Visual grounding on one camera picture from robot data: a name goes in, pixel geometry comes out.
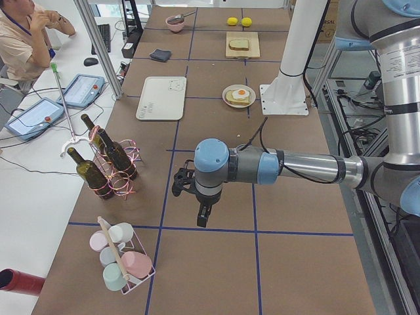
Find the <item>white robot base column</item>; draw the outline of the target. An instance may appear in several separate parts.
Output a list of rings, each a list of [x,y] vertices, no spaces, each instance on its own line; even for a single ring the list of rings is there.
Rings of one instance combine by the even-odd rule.
[[[303,77],[328,5],[328,0],[295,3],[278,76],[260,86],[263,115],[308,115]]]

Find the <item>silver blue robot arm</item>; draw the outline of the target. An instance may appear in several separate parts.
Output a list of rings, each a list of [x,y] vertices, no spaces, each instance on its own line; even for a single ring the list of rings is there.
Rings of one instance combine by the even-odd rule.
[[[205,139],[196,147],[194,168],[180,168],[172,185],[173,195],[188,192],[199,201],[198,226],[206,226],[225,182],[273,184],[279,176],[343,182],[419,214],[419,2],[341,1],[336,44],[379,54],[388,154],[299,154]]]

